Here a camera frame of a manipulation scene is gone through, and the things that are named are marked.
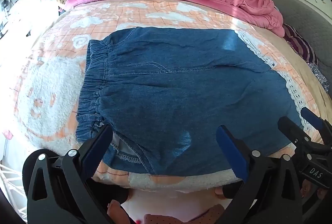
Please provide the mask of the person's right hand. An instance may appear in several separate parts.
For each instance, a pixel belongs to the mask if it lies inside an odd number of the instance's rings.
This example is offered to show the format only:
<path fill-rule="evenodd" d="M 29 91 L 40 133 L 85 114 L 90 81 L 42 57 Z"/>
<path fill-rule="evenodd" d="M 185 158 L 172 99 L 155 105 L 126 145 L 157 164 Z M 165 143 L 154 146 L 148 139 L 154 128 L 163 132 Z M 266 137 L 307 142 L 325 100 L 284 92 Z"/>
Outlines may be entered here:
<path fill-rule="evenodd" d="M 302 188 L 300 190 L 301 196 L 303 198 L 309 196 L 309 194 L 312 191 L 313 187 L 314 187 L 313 183 L 311 183 L 310 181 L 304 179 L 303 182 L 302 182 Z M 320 200 L 323 200 L 325 198 L 326 194 L 327 194 L 327 190 L 325 190 L 323 188 L 318 188 L 317 197 Z"/>

